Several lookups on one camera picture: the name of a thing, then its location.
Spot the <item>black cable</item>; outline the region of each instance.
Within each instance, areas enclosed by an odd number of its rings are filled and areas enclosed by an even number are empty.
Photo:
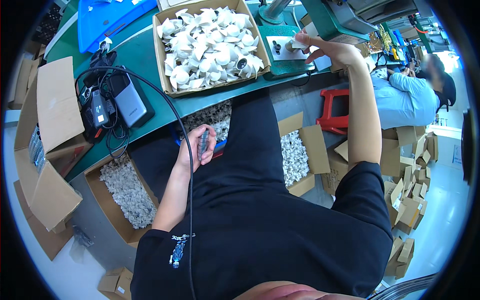
[[[192,194],[193,194],[193,155],[192,155],[192,147],[190,146],[190,141],[188,140],[188,135],[187,135],[187,131],[185,130],[185,127],[183,126],[183,123],[181,121],[181,118],[180,118],[180,115],[178,114],[177,110],[175,109],[175,107],[173,106],[172,102],[170,101],[170,99],[167,97],[167,95],[162,91],[160,90],[158,87],[156,87],[153,83],[151,83],[150,81],[146,80],[145,78],[143,78],[142,76],[130,71],[130,70],[126,70],[124,68],[119,68],[119,67],[108,67],[108,66],[99,66],[99,67],[92,67],[90,69],[87,69],[85,71],[83,71],[82,73],[80,73],[80,75],[77,77],[77,79],[75,80],[75,86],[77,86],[78,84],[78,80],[87,72],[91,72],[93,70],[117,70],[117,71],[121,71],[121,72],[125,72],[127,74],[129,74],[130,76],[133,76],[141,81],[143,81],[144,83],[146,83],[147,85],[149,85],[151,88],[153,88],[157,93],[159,93],[164,99],[165,101],[167,102],[168,106],[170,106],[172,112],[175,114],[175,117],[177,118],[179,124],[180,124],[180,127],[181,127],[181,130],[183,132],[183,135],[186,137],[185,138],[185,142],[187,144],[187,148],[188,148],[188,155],[190,157],[190,187],[189,187],[189,200],[190,200],[190,253],[189,253],[189,258],[188,258],[188,269],[189,269],[189,277],[190,277],[190,290],[192,291],[192,298],[193,300],[196,300],[197,297],[195,295],[195,289],[193,288],[193,278],[192,278],[192,242],[193,242],[193,226],[192,226],[192,223],[193,223],[193,205],[192,205]]]
[[[307,78],[307,81],[306,81],[304,84],[300,84],[300,85],[292,84],[292,85],[293,85],[293,86],[296,86],[296,87],[300,87],[300,86],[306,85],[306,84],[308,83],[308,81],[310,81],[310,77],[311,77],[311,75],[312,75],[312,72],[308,71],[307,74],[308,74],[308,78]]]

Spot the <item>printed graphic on shirt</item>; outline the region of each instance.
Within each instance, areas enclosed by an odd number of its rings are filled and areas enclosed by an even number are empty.
[[[180,265],[180,259],[183,257],[183,248],[185,247],[185,243],[187,242],[187,238],[189,237],[190,237],[189,234],[184,234],[181,237],[172,235],[172,240],[177,240],[175,249],[173,249],[173,254],[170,255],[170,262],[169,262],[169,264],[173,264],[174,269],[177,269]]]

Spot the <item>metal pipe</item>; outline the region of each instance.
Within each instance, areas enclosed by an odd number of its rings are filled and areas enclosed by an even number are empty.
[[[273,0],[265,11],[265,15],[270,19],[276,19],[287,7],[291,0]]]

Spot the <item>hand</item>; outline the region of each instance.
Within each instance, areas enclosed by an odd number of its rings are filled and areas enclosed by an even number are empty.
[[[198,138],[208,129],[208,147],[205,153],[202,154],[202,161],[198,160]],[[200,165],[205,165],[212,160],[213,150],[215,149],[216,140],[215,140],[215,130],[212,126],[203,124],[195,128],[194,130],[188,133],[188,140],[190,142],[190,147],[192,148],[193,156],[193,171],[195,172]],[[179,156],[177,162],[175,163],[176,167],[179,167],[182,171],[188,172],[190,175],[190,156],[188,154],[187,142],[185,139],[180,144]]]
[[[353,45],[327,42],[319,36],[310,37],[303,29],[295,35],[295,39],[305,45],[316,46],[320,48],[315,50],[305,60],[305,63],[311,63],[314,59],[326,55],[330,57],[331,60],[345,68],[357,64],[363,64],[365,65],[365,68],[367,67],[362,55]]]
[[[405,68],[403,69],[402,72],[400,72],[401,74],[405,75],[405,76],[408,76],[408,74],[410,73],[410,69],[409,68]]]

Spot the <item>black t-shirt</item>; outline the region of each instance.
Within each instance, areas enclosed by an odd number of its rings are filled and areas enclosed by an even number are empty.
[[[189,219],[140,239],[133,300],[192,298]],[[393,241],[380,167],[367,162],[342,179],[332,209],[286,193],[240,192],[194,209],[193,232],[195,293],[209,300],[277,280],[365,298],[382,280]]]

